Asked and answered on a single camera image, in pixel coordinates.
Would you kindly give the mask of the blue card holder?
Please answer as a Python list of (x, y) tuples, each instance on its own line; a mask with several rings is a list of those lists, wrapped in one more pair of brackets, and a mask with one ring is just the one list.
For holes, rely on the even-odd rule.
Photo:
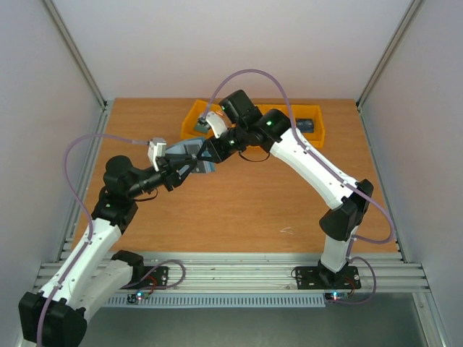
[[(197, 155), (204, 142), (204, 137), (195, 137), (182, 140), (175, 145), (170, 145), (167, 147), (166, 154)], [(209, 174), (213, 173), (214, 171), (214, 163), (208, 161), (199, 161), (197, 166), (192, 170), (192, 174)]]

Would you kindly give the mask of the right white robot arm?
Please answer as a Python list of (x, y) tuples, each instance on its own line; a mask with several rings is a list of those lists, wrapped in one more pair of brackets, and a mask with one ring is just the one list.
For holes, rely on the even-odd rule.
[(205, 110), (199, 121), (209, 126), (213, 136), (204, 142), (198, 157), (222, 163), (248, 147), (260, 147), (299, 174), (328, 206), (319, 221), (326, 238), (317, 272), (324, 286), (338, 285), (348, 266), (351, 238), (368, 211), (373, 185), (343, 173), (292, 128), (287, 115), (277, 108), (262, 113), (243, 90), (219, 105), (231, 124), (227, 126), (217, 113)]

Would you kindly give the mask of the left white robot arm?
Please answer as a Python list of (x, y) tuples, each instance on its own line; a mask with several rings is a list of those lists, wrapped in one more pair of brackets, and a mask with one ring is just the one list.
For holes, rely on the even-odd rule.
[(106, 163), (104, 186), (77, 246), (39, 292), (20, 299), (25, 340), (37, 346), (78, 346), (89, 321), (115, 292), (144, 283), (143, 257), (129, 251), (118, 251), (102, 271), (96, 269), (132, 222), (140, 195), (161, 186), (173, 190), (197, 163), (192, 154), (167, 154), (146, 169), (135, 168), (123, 155)]

